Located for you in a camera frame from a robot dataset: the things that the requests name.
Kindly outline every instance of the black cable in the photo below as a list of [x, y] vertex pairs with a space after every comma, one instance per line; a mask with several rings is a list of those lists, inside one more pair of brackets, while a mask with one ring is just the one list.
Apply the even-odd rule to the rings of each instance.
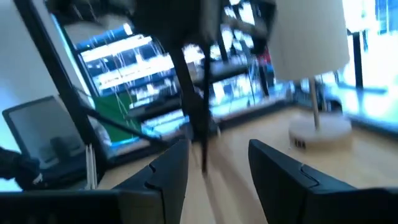
[[202, 149], [202, 161], [201, 161], [201, 171], [206, 174], [207, 173], [207, 152], [208, 152], [208, 134], [209, 134], [209, 122], [210, 122], [210, 105], [209, 105], [209, 94], [210, 94], [210, 78], [211, 78], [211, 70], [210, 70], [210, 46], [206, 45], [203, 48], [203, 53], [205, 55], [205, 63], [204, 63], [204, 77], [203, 77], [203, 109], [204, 109], [204, 122], [205, 129], [203, 132], [203, 136], [201, 137], [201, 149]]
[[99, 122], [104, 122], [106, 124], [112, 125], [112, 126], [118, 128], [118, 129], [122, 130], [122, 131], [125, 131], [127, 133], [133, 134], [133, 135], [138, 136], [138, 137], [140, 137], [142, 139], [145, 139], [145, 140], [149, 141], [151, 144], [152, 143], [153, 144], [157, 144], [157, 145], [162, 146], [162, 147], [168, 147], [169, 146], [167, 141], [161, 140], [160, 138], [148, 136], [148, 135], [146, 135], [146, 134], [144, 134], [144, 133], [142, 133], [140, 131], [137, 131], [135, 129], [127, 127], [124, 124], [120, 124], [120, 123], [118, 123], [116, 121], [113, 121], [112, 119], [109, 119], [109, 118], [103, 116], [98, 111], [94, 110], [93, 108], [89, 108], [89, 107], [87, 107], [85, 105], [82, 105], [82, 108], [84, 109], [84, 112], [88, 116], [91, 116], [91, 117], [97, 119]]

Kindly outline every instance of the white wall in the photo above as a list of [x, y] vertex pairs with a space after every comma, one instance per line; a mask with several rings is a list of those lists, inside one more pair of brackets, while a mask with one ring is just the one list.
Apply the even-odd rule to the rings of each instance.
[[[70, 52], [65, 50], [65, 44], [44, 7], [44, 1], [34, 0], [34, 2], [60, 54], [70, 80], [88, 92], [75, 63], [70, 60]], [[11, 0], [0, 1], [0, 31], [0, 111], [57, 94], [49, 72]], [[2, 116], [0, 116], [0, 133], [2, 147], [19, 150]], [[12, 189], [16, 189], [13, 181], [0, 180], [0, 190]]]

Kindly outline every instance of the monitor screen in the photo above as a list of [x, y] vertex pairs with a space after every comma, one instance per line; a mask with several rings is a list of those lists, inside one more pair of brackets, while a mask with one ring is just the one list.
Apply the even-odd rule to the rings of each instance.
[[66, 109], [47, 97], [3, 112], [23, 154], [48, 169], [82, 154], [85, 145]]

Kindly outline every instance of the table lamp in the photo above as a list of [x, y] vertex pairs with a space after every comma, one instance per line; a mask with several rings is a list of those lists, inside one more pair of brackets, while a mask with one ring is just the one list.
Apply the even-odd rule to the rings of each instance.
[[342, 0], [277, 0], [269, 52], [279, 80], [309, 79], [313, 118], [289, 126], [290, 141], [304, 149], [350, 142], [351, 123], [340, 114], [319, 113], [315, 76], [349, 62]]

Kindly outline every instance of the black bar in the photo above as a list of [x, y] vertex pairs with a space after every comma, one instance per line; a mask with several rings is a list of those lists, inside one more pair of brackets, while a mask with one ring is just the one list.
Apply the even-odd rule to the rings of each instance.
[[14, 2], [83, 142], [87, 146], [92, 145], [95, 150], [97, 172], [99, 180], [101, 180], [106, 170], [108, 157], [87, 115], [81, 112], [79, 96], [73, 89], [68, 73], [43, 25], [39, 13], [31, 0], [14, 0]]
[[260, 78], [260, 85], [261, 85], [264, 95], [269, 96], [269, 89], [268, 89], [268, 83], [267, 83], [267, 72], [266, 72], [265, 65], [259, 66], [259, 78]]
[[353, 47], [354, 47], [355, 86], [359, 89], [363, 89], [360, 32], [353, 33], [353, 45], [354, 45]]
[[228, 54], [226, 53], [225, 43], [223, 39], [223, 33], [221, 29], [218, 29], [218, 38], [217, 38], [218, 48], [220, 49], [221, 59], [223, 62], [228, 61]]
[[159, 138], [156, 138], [156, 137], [148, 136], [148, 135], [146, 135], [146, 134], [143, 134], [142, 132], [139, 132], [139, 131], [137, 131], [137, 130], [134, 130], [134, 129], [132, 129], [132, 128], [129, 128], [129, 127], [127, 127], [127, 126], [125, 126], [125, 125], [123, 125], [123, 124], [120, 124], [120, 123], [118, 123], [118, 122], [115, 122], [115, 121], [113, 121], [112, 119], [109, 119], [109, 118], [103, 116], [102, 114], [100, 114], [99, 112], [97, 112], [96, 110], [94, 110], [93, 108], [88, 108], [88, 107], [83, 106], [83, 105], [82, 105], [82, 107], [83, 107], [83, 109], [84, 109], [84, 112], [85, 112], [88, 116], [91, 116], [91, 117], [97, 119], [97, 120], [100, 121], [100, 122], [104, 122], [104, 123], [106, 123], [106, 124], [112, 125], [112, 126], [114, 126], [115, 128], [118, 128], [118, 129], [120, 129], [120, 130], [122, 130], [122, 131], [125, 131], [125, 132], [127, 132], [127, 133], [133, 134], [133, 135], [138, 136], [138, 137], [140, 137], [140, 138], [142, 138], [142, 139], [148, 140], [148, 141], [151, 142], [151, 143], [153, 142], [153, 143], [156, 143], [156, 144], [158, 144], [158, 145], [160, 145], [160, 146], [165, 146], [165, 147], [168, 146], [168, 143], [167, 143], [166, 141], [163, 141], [163, 140], [161, 140], [161, 139], [159, 139]]

